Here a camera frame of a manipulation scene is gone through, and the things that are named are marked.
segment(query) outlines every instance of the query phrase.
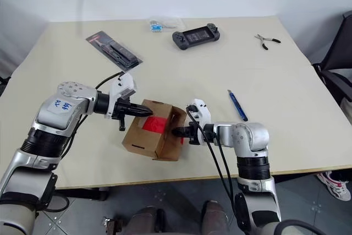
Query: shoe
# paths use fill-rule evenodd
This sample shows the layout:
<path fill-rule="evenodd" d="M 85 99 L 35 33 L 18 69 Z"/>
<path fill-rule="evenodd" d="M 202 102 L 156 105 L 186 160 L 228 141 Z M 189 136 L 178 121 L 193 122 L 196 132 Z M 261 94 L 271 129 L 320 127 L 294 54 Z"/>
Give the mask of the shoe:
<path fill-rule="evenodd" d="M 227 215 L 217 201 L 210 200 L 204 203 L 201 223 L 203 235 L 230 234 Z"/>
<path fill-rule="evenodd" d="M 331 171 L 317 174 L 317 178 L 327 186 L 329 192 L 337 199 L 342 201 L 351 200 L 351 193 L 347 189 L 348 181 L 342 182 L 330 177 Z"/>

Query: floor tile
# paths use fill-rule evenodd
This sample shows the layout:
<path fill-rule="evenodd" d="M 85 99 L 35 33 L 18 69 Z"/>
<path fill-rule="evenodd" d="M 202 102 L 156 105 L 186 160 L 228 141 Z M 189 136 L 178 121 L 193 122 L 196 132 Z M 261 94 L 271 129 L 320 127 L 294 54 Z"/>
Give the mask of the floor tile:
<path fill-rule="evenodd" d="M 279 207 L 282 220 L 301 220 L 311 225 L 314 224 L 316 208 L 313 204 L 308 204 L 302 199 L 300 194 L 296 194 L 289 189 L 276 186 L 276 192 L 279 200 Z M 311 232 L 303 229 L 304 234 L 310 235 Z"/>
<path fill-rule="evenodd" d="M 107 201 L 76 199 L 61 216 L 57 225 L 67 234 L 105 234 L 101 225 L 104 216 L 112 215 L 112 205 Z"/>
<path fill-rule="evenodd" d="M 75 201 L 75 198 L 68 198 L 68 200 L 70 201 L 70 205 L 69 207 L 72 205 L 72 203 Z M 66 202 L 63 198 L 59 197 L 59 196 L 53 196 L 52 200 L 50 201 L 50 204 L 48 206 L 49 209 L 61 209 L 66 205 Z M 47 212 L 44 211 L 44 213 L 53 221 L 53 222 L 57 222 L 60 217 L 65 213 L 66 210 L 63 210 L 61 212 Z"/>
<path fill-rule="evenodd" d="M 33 235 L 45 235 L 53 224 L 54 223 L 47 215 L 45 215 L 42 211 L 39 212 L 39 215 L 34 223 Z"/>
<path fill-rule="evenodd" d="M 290 190 L 308 204 L 312 204 L 318 199 L 320 184 L 321 182 L 314 175 L 309 175 L 281 182 L 276 186 Z"/>
<path fill-rule="evenodd" d="M 199 212 L 202 210 L 203 204 L 208 200 L 218 201 L 224 208 L 229 218 L 232 218 L 232 208 L 230 200 L 222 186 L 220 179 L 207 181 L 187 181 L 180 183 L 172 183 L 173 188 L 188 200 Z M 239 192 L 237 181 L 233 179 L 234 195 Z"/>
<path fill-rule="evenodd" d="M 318 204 L 321 205 L 322 211 L 330 212 L 340 218 L 348 218 L 352 223 L 352 200 L 341 201 L 336 199 L 323 183 L 320 183 Z"/>
<path fill-rule="evenodd" d="M 321 229 L 327 235 L 351 235 L 351 218 L 340 218 L 329 211 L 317 213 L 315 227 Z"/>
<path fill-rule="evenodd" d="M 53 225 L 53 227 L 49 230 L 47 235 L 71 235 L 71 234 L 66 234 L 64 231 L 62 231 L 58 226 Z"/>
<path fill-rule="evenodd" d="M 233 219 L 230 222 L 230 234 L 236 234 L 236 235 L 244 234 L 244 232 L 238 227 L 235 217 L 233 217 Z"/>

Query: white table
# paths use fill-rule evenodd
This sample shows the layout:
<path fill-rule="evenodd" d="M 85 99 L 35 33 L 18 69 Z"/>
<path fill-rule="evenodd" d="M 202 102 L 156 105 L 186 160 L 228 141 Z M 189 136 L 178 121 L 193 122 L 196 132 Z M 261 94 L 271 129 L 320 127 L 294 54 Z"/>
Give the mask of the white table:
<path fill-rule="evenodd" d="M 0 174 L 21 147 L 40 105 L 60 82 L 95 86 L 119 71 L 85 41 L 100 30 L 144 61 L 130 71 L 138 86 L 132 102 L 153 99 L 185 108 L 193 98 L 200 98 L 214 122 L 240 122 L 227 94 L 231 89 L 249 120 L 268 128 L 274 174 L 352 167 L 352 127 L 276 17 L 184 21 L 188 29 L 215 23 L 220 40 L 181 51 L 170 32 L 151 33 L 144 20 L 86 22 L 80 24 L 81 32 L 77 23 L 49 24 L 0 97 Z M 268 42 L 265 51 L 254 38 L 257 33 L 282 43 Z M 104 92 L 108 89 L 109 84 L 101 87 Z M 132 119 L 126 118 L 126 127 Z M 205 146 L 185 144 L 178 162 L 152 161 L 127 152 L 121 144 L 125 133 L 118 127 L 118 121 L 90 116 L 56 170 L 57 187 L 217 176 Z M 236 176 L 234 151 L 225 149 L 225 155 Z"/>

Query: sneaker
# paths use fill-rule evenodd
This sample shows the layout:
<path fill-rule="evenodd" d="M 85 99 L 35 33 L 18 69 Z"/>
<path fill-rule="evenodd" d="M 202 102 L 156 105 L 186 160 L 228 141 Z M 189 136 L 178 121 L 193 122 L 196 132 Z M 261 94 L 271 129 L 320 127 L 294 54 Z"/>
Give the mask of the sneaker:
<path fill-rule="evenodd" d="M 347 189 L 346 182 L 334 180 L 330 177 L 331 171 L 317 174 L 317 178 L 327 186 L 329 192 L 337 199 L 342 201 L 351 200 L 351 193 Z"/>

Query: black cable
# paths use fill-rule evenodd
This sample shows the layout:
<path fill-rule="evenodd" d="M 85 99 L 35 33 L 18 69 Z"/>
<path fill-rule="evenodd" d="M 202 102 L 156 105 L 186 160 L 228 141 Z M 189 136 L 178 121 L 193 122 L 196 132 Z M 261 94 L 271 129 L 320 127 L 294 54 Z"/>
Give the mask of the black cable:
<path fill-rule="evenodd" d="M 224 155 L 222 146 L 221 146 L 221 144 L 220 144 L 220 138 L 219 138 L 219 132 L 218 132 L 218 131 L 216 132 L 216 141 L 217 141 L 218 146 L 219 146 L 221 158 L 222 158 L 222 160 L 223 160 L 223 162 L 224 162 L 224 165 L 225 165 L 226 174 L 227 174 L 227 179 L 228 179 L 229 187 L 230 187 L 231 208 L 232 208 L 233 213 L 235 214 L 235 204 L 234 204 L 234 197 L 233 197 L 233 186 L 232 186 L 231 174 L 230 174 L 229 167 L 228 167 L 228 165 L 227 165 L 227 161 L 226 161 L 226 158 L 225 158 L 225 155 Z"/>
<path fill-rule="evenodd" d="M 102 86 L 103 84 L 105 84 L 107 81 L 109 81 L 109 80 L 111 80 L 111 79 L 117 77 L 118 75 L 122 75 L 122 74 L 124 74 L 124 72 L 119 72 L 119 73 L 117 73 L 117 74 L 113 74 L 113 75 L 109 76 L 108 78 L 102 80 L 102 81 L 95 87 L 95 89 L 98 89 L 100 86 Z"/>
<path fill-rule="evenodd" d="M 326 235 L 324 232 L 322 232 L 320 229 L 306 223 L 306 222 L 303 222 L 303 221 L 300 221 L 300 220 L 284 220 L 284 221 L 281 221 L 279 224 L 277 224 L 276 228 L 275 228 L 275 231 L 274 231 L 274 235 L 281 235 L 283 230 L 286 228 L 286 227 L 289 227 L 289 226 L 298 226 L 298 227 L 302 227 L 302 228 L 305 228 L 305 229 L 308 229 L 309 231 L 317 234 L 317 235 Z"/>
<path fill-rule="evenodd" d="M 43 211 L 46 211 L 46 212 L 52 212 L 52 213 L 57 213 L 57 212 L 61 212 L 61 211 L 64 211 L 65 209 L 67 209 L 70 205 L 70 200 L 68 200 L 67 196 L 61 194 L 61 193 L 54 193 L 53 196 L 59 196 L 61 198 L 63 198 L 66 202 L 66 205 L 61 208 L 61 209 L 43 209 Z"/>
<path fill-rule="evenodd" d="M 102 80 L 102 81 L 95 87 L 95 89 L 100 88 L 100 86 L 102 86 L 103 84 L 105 84 L 107 81 L 109 81 L 109 80 L 111 80 L 111 79 L 113 79 L 113 78 L 115 78 L 115 77 L 117 77 L 117 76 L 119 76 L 119 75 L 123 75 L 123 74 L 124 74 L 124 72 L 119 72 L 119 73 L 117 73 L 117 74 L 113 74 L 113 75 L 109 76 L 108 78 L 105 78 L 104 80 Z M 66 143 L 65 146 L 64 146 L 64 151 L 63 151 L 63 154 L 61 155 L 61 159 L 62 159 L 63 157 L 65 157 L 65 156 L 67 155 L 67 153 L 69 152 L 69 150 L 71 149 L 73 140 L 74 140 L 75 135 L 76 135 L 76 133 L 77 133 L 77 130 L 78 130 L 78 128 L 82 125 L 83 121 L 86 120 L 87 117 L 88 117 L 88 115 L 85 115 L 85 116 L 82 118 L 82 120 L 81 120 L 81 117 L 80 117 L 80 120 L 78 121 L 76 127 L 75 127 L 74 130 L 72 131 L 72 135 L 71 135 L 70 139 L 67 141 L 67 143 Z"/>
<path fill-rule="evenodd" d="M 220 170 L 219 163 L 218 163 L 218 161 L 217 161 L 217 159 L 216 159 L 216 156 L 215 156 L 215 154 L 214 154 L 213 149 L 211 148 L 210 142 L 209 142 L 209 140 L 207 139 L 207 136 L 205 135 L 205 133 L 204 133 L 204 131 L 203 131 L 203 128 L 199 125 L 199 123 L 198 123 L 198 122 L 195 120 L 195 118 L 192 116 L 192 114 L 190 113 L 188 107 L 186 108 L 186 112 L 187 112 L 187 115 L 190 117 L 190 119 L 192 119 L 192 121 L 197 125 L 199 131 L 200 131 L 201 134 L 203 135 L 203 138 L 204 138 L 205 142 L 207 142 L 207 145 L 208 145 L 208 148 L 209 148 L 209 150 L 210 150 L 211 156 L 213 156 L 213 159 L 214 159 L 214 162 L 215 162 L 215 165 L 216 165 L 216 169 L 218 170 L 218 173 L 219 173 L 221 182 L 222 182 L 222 184 L 224 185 L 224 188 L 225 188 L 225 191 L 226 191 L 227 195 L 228 195 L 229 198 L 231 199 L 231 197 L 230 197 L 230 192 L 229 192 L 229 190 L 228 190 L 228 188 L 227 188 L 227 186 L 226 186 L 226 183 L 225 183 L 225 181 L 224 181 L 224 178 L 223 178 L 223 176 L 222 176 L 222 172 L 221 172 L 221 170 Z"/>

